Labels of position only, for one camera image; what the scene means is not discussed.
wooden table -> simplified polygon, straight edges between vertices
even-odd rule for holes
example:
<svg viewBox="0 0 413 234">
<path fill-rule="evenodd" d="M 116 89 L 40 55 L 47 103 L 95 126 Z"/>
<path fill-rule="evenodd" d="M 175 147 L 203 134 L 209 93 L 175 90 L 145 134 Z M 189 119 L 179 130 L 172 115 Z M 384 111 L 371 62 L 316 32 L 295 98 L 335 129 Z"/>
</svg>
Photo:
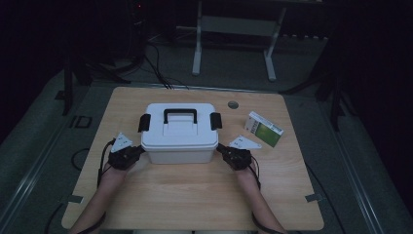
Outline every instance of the wooden table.
<svg viewBox="0 0 413 234">
<path fill-rule="evenodd" d="M 232 100 L 239 108 L 228 106 Z M 133 140 L 133 145 L 140 145 L 139 118 L 147 105 L 155 102 L 213 104 L 216 112 L 222 115 L 219 142 L 228 145 L 243 135 L 263 145 L 251 153 L 259 162 L 262 193 L 282 225 L 289 230 L 323 228 L 318 203 L 308 203 L 305 198 L 314 194 L 314 190 L 282 96 L 139 88 L 114 90 L 73 191 L 73 195 L 84 197 L 83 202 L 69 203 L 63 227 L 72 226 L 94 195 L 105 144 L 122 132 Z M 252 110 L 284 129 L 276 147 L 244 130 L 245 120 Z M 235 175 L 220 153 L 215 152 L 208 164 L 191 165 L 150 164 L 144 153 L 107 211 L 103 228 L 254 230 L 250 215 Z"/>
</svg>

green and white box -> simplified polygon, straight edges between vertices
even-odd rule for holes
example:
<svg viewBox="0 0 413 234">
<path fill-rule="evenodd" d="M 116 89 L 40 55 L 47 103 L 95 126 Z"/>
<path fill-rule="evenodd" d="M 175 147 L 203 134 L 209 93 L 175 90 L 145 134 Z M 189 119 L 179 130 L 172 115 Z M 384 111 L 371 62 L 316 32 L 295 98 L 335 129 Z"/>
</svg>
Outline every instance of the green and white box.
<svg viewBox="0 0 413 234">
<path fill-rule="evenodd" d="M 276 146 L 283 133 L 277 125 L 254 111 L 249 113 L 244 128 L 273 147 Z"/>
</svg>

small box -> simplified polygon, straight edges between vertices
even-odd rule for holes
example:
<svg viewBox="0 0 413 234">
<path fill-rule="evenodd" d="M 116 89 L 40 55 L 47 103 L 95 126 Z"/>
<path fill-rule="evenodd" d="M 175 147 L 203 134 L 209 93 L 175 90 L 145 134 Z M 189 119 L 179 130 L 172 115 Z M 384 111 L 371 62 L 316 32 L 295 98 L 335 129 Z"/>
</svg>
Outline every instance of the small box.
<svg viewBox="0 0 413 234">
<path fill-rule="evenodd" d="M 244 128 L 273 147 L 276 146 L 283 133 L 283 130 L 277 127 L 277 125 L 254 111 L 249 113 Z"/>
<path fill-rule="evenodd" d="M 154 164 L 210 162 L 221 116 L 209 103 L 152 103 L 140 118 L 141 145 Z"/>
</svg>

wrist strap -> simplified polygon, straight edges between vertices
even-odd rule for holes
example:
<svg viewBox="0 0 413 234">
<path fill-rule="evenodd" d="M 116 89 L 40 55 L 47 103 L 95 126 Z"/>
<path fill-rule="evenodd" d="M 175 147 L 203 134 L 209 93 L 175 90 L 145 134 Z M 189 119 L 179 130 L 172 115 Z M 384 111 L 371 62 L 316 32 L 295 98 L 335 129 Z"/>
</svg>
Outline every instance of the wrist strap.
<svg viewBox="0 0 413 234">
<path fill-rule="evenodd" d="M 254 224 L 255 224 L 259 229 L 261 229 L 261 230 L 263 230 L 263 231 L 265 231 L 265 232 L 267 232 L 267 233 L 270 233 L 270 234 L 282 234 L 282 233 L 279 232 L 279 231 L 276 231 L 276 230 L 273 230 L 273 229 L 270 229 L 270 228 L 268 228 L 268 227 L 263 226 L 261 223 L 258 222 L 258 220 L 256 219 L 254 213 L 251 213 L 251 215 L 252 215 L 252 221 L 254 222 Z"/>
<path fill-rule="evenodd" d="M 93 226 L 89 227 L 88 229 L 85 229 L 79 232 L 78 234 L 88 234 L 88 233 L 95 231 L 103 223 L 105 218 L 106 218 L 106 213 L 103 214 L 103 216 L 100 218 L 100 220 L 97 223 L 95 223 Z"/>
</svg>

white plastic box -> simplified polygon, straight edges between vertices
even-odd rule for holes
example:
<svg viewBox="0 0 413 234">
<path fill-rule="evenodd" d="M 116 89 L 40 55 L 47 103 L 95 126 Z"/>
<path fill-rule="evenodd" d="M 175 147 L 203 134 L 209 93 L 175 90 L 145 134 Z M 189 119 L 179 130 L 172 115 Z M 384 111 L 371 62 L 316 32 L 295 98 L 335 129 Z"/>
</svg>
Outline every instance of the white plastic box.
<svg viewBox="0 0 413 234">
<path fill-rule="evenodd" d="M 210 162 L 221 127 L 209 103 L 152 103 L 139 123 L 142 148 L 153 164 Z"/>
</svg>

